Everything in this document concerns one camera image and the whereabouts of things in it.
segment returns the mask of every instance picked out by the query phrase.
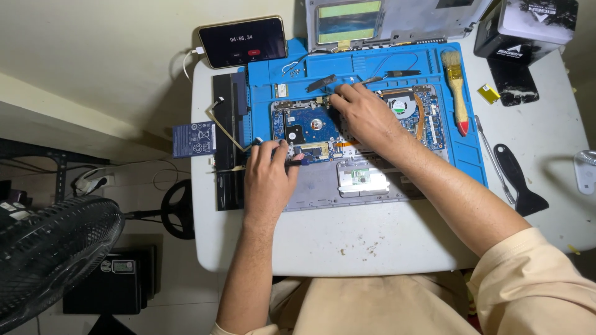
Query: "white table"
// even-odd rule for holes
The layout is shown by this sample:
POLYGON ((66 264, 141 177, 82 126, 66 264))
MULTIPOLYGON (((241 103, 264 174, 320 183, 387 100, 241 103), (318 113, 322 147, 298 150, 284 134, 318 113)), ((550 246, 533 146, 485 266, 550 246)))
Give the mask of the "white table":
MULTIPOLYGON (((486 59, 473 54, 475 32, 458 40, 467 69, 474 112, 489 143, 516 155, 528 187, 550 208, 526 219, 563 252, 596 247, 596 196, 579 193, 572 157, 588 148, 579 110, 561 56, 552 52, 530 70, 540 100, 517 107, 490 106, 476 90, 495 87, 486 59)), ((207 121, 213 102, 213 70, 203 59, 194 69, 192 122, 207 121)), ((482 147, 489 188, 507 201, 482 147)), ((215 174, 208 156, 192 158, 197 256, 209 271, 229 267, 243 211, 217 212, 215 174)), ((410 274, 471 268, 478 258, 451 232, 427 200, 368 204, 283 213, 275 229, 277 275, 359 276, 410 274)))

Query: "smartphone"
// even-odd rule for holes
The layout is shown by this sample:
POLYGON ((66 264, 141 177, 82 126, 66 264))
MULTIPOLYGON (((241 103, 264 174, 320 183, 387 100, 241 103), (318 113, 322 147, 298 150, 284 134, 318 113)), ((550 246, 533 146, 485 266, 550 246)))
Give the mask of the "smartphone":
POLYGON ((201 26, 198 36, 214 69, 288 56, 284 25, 278 15, 201 26))

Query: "fan guard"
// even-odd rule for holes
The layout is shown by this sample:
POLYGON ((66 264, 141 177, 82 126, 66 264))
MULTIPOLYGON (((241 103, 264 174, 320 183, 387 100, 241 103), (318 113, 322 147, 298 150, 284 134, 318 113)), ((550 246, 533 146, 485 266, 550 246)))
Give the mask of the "fan guard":
POLYGON ((39 315, 87 277, 124 223, 113 200, 83 196, 0 227, 0 334, 39 315))

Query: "brush bristles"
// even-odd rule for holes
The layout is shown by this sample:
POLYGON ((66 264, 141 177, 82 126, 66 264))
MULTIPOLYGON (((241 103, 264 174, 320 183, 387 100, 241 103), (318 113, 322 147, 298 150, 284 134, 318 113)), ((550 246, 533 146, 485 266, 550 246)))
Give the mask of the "brush bristles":
POLYGON ((460 65, 460 59, 461 55, 458 51, 445 51, 441 53, 441 60, 443 61, 443 65, 445 67, 460 65))

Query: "red brush tip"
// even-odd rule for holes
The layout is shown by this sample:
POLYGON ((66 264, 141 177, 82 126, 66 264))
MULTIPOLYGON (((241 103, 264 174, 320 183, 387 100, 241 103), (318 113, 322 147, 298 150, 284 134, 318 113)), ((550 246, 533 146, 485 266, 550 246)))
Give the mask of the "red brush tip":
POLYGON ((460 131, 461 136, 468 135, 468 125, 469 125, 469 121, 457 123, 457 130, 460 131))

